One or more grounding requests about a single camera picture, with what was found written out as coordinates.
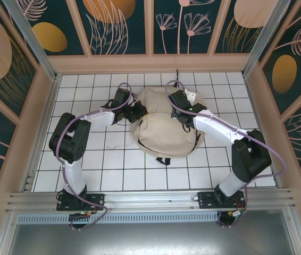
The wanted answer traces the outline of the grey metal panel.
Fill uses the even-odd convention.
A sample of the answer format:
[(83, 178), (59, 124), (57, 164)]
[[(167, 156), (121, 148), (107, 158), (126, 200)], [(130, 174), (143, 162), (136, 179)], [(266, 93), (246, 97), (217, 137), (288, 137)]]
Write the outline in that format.
[(98, 224), (76, 232), (66, 225), (18, 225), (0, 255), (301, 255), (285, 224), (244, 222)]

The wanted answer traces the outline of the small green circuit board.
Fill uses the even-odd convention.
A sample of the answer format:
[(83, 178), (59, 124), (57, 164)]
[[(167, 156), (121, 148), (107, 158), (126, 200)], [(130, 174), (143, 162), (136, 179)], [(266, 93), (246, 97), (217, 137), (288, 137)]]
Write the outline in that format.
[(246, 213), (246, 209), (240, 208), (240, 209), (238, 209), (238, 210), (236, 210), (236, 211), (233, 211), (233, 212), (231, 213), (231, 216), (235, 219), (235, 221), (237, 221), (237, 220), (239, 220), (239, 219), (242, 217), (242, 215), (243, 215), (244, 213)]

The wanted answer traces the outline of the aluminium mounting rail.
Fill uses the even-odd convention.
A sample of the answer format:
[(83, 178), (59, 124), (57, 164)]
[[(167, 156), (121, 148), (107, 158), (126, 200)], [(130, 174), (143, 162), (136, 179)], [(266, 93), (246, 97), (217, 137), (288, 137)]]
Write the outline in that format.
[[(198, 190), (166, 191), (108, 191), (104, 192), (104, 205), (112, 213), (143, 213), (165, 211), (197, 211), (193, 200)], [(9, 195), (5, 211), (10, 213), (55, 213), (56, 192), (24, 192)], [(295, 207), (289, 189), (247, 189), (248, 210), (273, 210)]]

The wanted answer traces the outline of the beige fabric backpack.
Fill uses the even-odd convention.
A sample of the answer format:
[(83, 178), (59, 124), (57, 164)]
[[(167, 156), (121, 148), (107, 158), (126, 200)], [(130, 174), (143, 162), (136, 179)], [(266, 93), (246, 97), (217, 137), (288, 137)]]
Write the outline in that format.
[[(139, 148), (163, 165), (169, 165), (171, 159), (188, 156), (203, 143), (205, 136), (196, 129), (184, 130), (180, 122), (171, 117), (168, 95), (185, 89), (179, 88), (183, 84), (178, 79), (169, 82), (174, 85), (147, 87), (136, 95), (136, 100), (146, 107), (148, 114), (135, 121), (130, 129)], [(198, 93), (196, 103), (206, 106)]]

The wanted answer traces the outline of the aluminium frame post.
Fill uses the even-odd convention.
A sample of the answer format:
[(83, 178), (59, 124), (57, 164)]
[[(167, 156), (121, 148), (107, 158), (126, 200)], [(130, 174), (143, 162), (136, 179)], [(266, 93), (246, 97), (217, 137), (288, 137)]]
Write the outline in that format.
[(251, 74), (257, 61), (259, 60), (260, 55), (264, 51), (266, 45), (269, 43), (270, 39), (273, 37), (273, 34), (276, 31), (277, 27), (279, 26), (279, 23), (281, 22), (283, 16), (286, 13), (289, 13), (288, 8), (290, 3), (291, 0), (276, 1), (241, 71), (243, 78), (245, 80)]
[(57, 78), (57, 73), (53, 69), (48, 56), (46, 55), (44, 49), (40, 45), (35, 33), (32, 30), (31, 25), (28, 20), (24, 17), (18, 3), (15, 0), (2, 0), (8, 12), (12, 16), (13, 20), (17, 24), (18, 28), (24, 35), (27, 43), (30, 45), (35, 56), (39, 60), (41, 66), (46, 71), (47, 75), (55, 81)]

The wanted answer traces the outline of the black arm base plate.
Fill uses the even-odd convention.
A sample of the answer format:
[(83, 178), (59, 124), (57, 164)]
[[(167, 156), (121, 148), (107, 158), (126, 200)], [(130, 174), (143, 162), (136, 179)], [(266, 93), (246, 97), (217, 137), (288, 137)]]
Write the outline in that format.
[(245, 208), (245, 197), (242, 191), (230, 197), (215, 192), (199, 192), (198, 204), (200, 209), (232, 209)]
[[(104, 205), (104, 194), (81, 194), (85, 200), (95, 203), (98, 205)], [(56, 196), (57, 204), (56, 210), (57, 211), (94, 211), (103, 210), (101, 207), (95, 207), (91, 204), (83, 202), (82, 200), (78, 199), (76, 196), (69, 194), (69, 193), (60, 193)]]

